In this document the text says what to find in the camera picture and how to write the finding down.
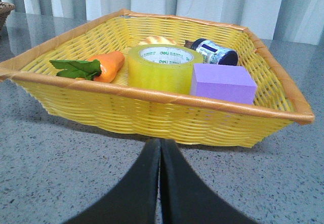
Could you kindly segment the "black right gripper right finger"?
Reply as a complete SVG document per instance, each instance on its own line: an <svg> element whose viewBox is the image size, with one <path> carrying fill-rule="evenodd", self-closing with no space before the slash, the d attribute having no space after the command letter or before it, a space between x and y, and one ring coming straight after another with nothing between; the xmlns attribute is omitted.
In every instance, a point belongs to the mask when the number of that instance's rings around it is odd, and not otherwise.
<svg viewBox="0 0 324 224"><path fill-rule="evenodd" d="M194 172L174 140L161 139L163 223L256 223L214 193Z"/></svg>

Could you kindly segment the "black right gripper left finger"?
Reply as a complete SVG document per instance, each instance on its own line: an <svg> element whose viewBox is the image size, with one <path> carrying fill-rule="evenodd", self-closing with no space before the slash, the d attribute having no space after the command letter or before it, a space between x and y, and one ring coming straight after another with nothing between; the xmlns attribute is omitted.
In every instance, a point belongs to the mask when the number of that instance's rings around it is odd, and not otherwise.
<svg viewBox="0 0 324 224"><path fill-rule="evenodd" d="M66 223L155 223L159 163L160 141L150 139L126 175Z"/></svg>

